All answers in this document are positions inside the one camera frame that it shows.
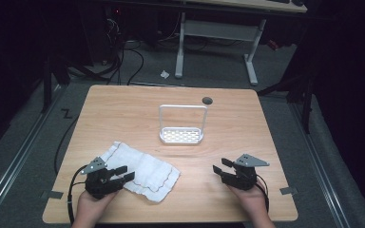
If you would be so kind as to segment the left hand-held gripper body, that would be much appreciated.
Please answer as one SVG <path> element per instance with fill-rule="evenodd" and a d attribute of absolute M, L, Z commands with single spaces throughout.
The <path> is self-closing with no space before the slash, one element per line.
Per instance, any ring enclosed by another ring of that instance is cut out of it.
<path fill-rule="evenodd" d="M 85 168 L 81 174 L 86 175 L 85 189 L 94 198 L 100 200 L 105 195 L 121 190 L 121 178 L 114 175 L 116 168 L 108 169 L 106 162 L 96 157 Z"/>

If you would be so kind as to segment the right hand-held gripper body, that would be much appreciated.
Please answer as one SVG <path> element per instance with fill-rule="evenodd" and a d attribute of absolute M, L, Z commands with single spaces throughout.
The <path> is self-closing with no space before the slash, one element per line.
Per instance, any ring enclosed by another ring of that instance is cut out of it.
<path fill-rule="evenodd" d="M 242 154 L 232 162 L 234 166 L 230 168 L 233 168 L 235 173 L 229 173 L 231 178 L 222 182 L 240 190 L 249 190 L 256 185 L 258 182 L 256 167 L 270 165 L 268 161 L 263 161 L 249 154 Z"/>

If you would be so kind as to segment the white cloth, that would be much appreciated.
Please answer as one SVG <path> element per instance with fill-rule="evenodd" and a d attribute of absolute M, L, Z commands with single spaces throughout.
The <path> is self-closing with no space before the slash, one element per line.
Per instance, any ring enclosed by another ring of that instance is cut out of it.
<path fill-rule="evenodd" d="M 128 172 L 134 172 L 134 180 L 124 188 L 159 203 L 173 189 L 181 172 L 166 161 L 141 152 L 123 142 L 114 142 L 100 156 L 108 170 L 126 165 Z"/>

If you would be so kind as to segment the person's left hand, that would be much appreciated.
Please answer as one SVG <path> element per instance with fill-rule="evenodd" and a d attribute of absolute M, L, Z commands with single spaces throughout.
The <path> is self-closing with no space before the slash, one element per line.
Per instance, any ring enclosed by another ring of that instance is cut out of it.
<path fill-rule="evenodd" d="M 84 191 L 78 199 L 75 219 L 96 222 L 101 218 L 107 206 L 115 199 L 116 196 L 117 192 L 105 195 L 102 199 L 96 199 L 87 191 Z"/>

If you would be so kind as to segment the person's right hand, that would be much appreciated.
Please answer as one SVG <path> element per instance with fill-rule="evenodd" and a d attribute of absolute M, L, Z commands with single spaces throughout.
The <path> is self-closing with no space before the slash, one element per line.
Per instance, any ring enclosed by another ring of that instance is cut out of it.
<path fill-rule="evenodd" d="M 232 186 L 228 186 L 228 188 L 238 198 L 241 207 L 251 220 L 255 221 L 268 217 L 264 195 L 257 187 L 246 191 Z"/>

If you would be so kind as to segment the black stand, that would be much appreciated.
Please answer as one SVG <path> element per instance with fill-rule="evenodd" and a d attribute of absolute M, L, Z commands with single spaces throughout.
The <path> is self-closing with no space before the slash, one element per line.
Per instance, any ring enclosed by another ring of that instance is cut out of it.
<path fill-rule="evenodd" d="M 259 96 L 265 96 L 274 91 L 287 90 L 286 101 L 288 103 L 302 103 L 301 126 L 306 134 L 310 133 L 309 121 L 312 111 L 312 96 L 315 74 L 303 74 L 295 77 L 282 79 L 279 83 L 258 91 Z"/>
<path fill-rule="evenodd" d="M 44 100 L 42 112 L 46 113 L 52 103 L 52 79 L 54 77 L 61 86 L 67 86 L 70 83 L 70 77 L 67 73 L 66 60 L 62 55 L 52 52 L 44 62 L 43 89 Z"/>

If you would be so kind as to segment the white-framed wooden desk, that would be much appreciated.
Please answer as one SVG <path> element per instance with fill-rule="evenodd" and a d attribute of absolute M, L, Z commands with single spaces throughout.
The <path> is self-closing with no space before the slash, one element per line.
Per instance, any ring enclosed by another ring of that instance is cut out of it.
<path fill-rule="evenodd" d="M 181 7 L 215 7 L 217 10 L 251 10 L 259 13 L 282 13 L 283 15 L 303 15 L 307 8 L 296 4 L 297 0 L 177 0 Z M 175 77 L 183 76 L 184 38 L 186 36 L 215 38 L 233 41 L 249 42 L 249 52 L 243 55 L 249 82 L 252 86 L 258 84 L 258 78 L 253 65 L 253 58 L 263 34 L 267 19 L 261 16 L 255 25 L 239 25 L 233 22 L 212 22 L 207 19 L 187 19 L 185 12 L 181 13 L 179 49 L 176 59 Z"/>

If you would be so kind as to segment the black computer tower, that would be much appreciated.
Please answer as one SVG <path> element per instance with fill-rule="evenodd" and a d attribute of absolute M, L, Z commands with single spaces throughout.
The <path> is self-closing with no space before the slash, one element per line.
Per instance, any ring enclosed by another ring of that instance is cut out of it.
<path fill-rule="evenodd" d="M 109 42 L 110 60 L 114 65 L 119 62 L 119 53 L 123 46 L 123 18 L 121 10 L 107 6 L 106 16 L 106 37 Z"/>

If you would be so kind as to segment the metal floor rail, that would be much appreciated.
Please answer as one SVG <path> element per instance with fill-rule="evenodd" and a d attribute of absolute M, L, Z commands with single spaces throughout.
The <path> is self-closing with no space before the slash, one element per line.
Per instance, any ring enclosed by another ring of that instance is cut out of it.
<path fill-rule="evenodd" d="M 44 91 L 38 88 L 10 121 L 9 129 L 0 140 L 0 205 L 23 168 L 52 108 L 66 89 L 65 85 L 56 85 L 49 91 L 51 104 L 43 108 Z"/>
<path fill-rule="evenodd" d="M 297 104 L 288 104 L 292 115 L 294 116 L 298 129 L 301 133 L 303 140 L 305 141 L 307 152 L 309 154 L 312 167 L 314 169 L 318 184 L 325 198 L 325 201 L 329 207 L 332 217 L 335 221 L 337 228 L 351 228 L 350 222 L 345 215 L 343 207 L 339 201 L 336 190 L 331 184 L 331 180 L 325 170 L 325 167 L 318 155 L 317 148 L 313 142 L 313 139 L 309 133 L 304 130 L 301 121 L 300 108 Z"/>

